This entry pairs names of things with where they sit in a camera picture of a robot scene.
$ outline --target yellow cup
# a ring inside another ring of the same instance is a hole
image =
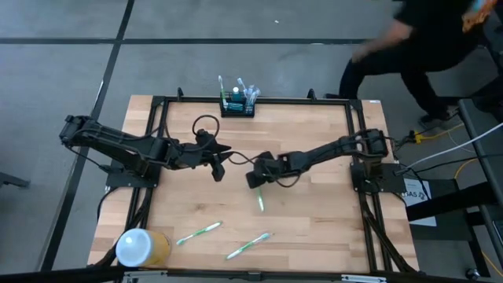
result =
[[[164,266],[170,255],[171,245],[167,237],[158,232],[131,229],[117,241],[117,259],[124,266]]]

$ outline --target person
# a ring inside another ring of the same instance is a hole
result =
[[[477,46],[483,22],[497,0],[405,0],[388,30],[360,46],[340,82],[340,98],[356,99],[366,75],[399,73],[417,104],[422,123],[447,120],[426,72],[459,64]]]

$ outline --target white label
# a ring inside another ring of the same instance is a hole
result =
[[[424,195],[423,187],[419,181],[407,178],[404,178],[403,181],[406,184],[407,192],[402,194],[402,198],[406,202],[408,207],[428,200],[428,198]],[[431,199],[430,184],[426,181],[423,181],[423,184],[426,188],[428,196]],[[410,224],[436,227],[437,221],[435,216],[432,216],[425,219],[411,221]]]

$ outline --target white lid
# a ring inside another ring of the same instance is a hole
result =
[[[117,259],[124,266],[143,265],[152,254],[152,238],[143,229],[128,230],[117,241]]]

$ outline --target black pants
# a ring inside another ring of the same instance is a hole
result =
[[[357,63],[349,61],[340,82],[339,94],[345,98],[356,99],[358,88],[366,75],[400,73],[417,104],[432,117],[444,117],[447,107],[431,88],[425,73],[452,68],[462,62],[476,45],[476,41],[467,40],[457,42],[454,48],[422,48],[421,44],[406,42],[371,53]]]

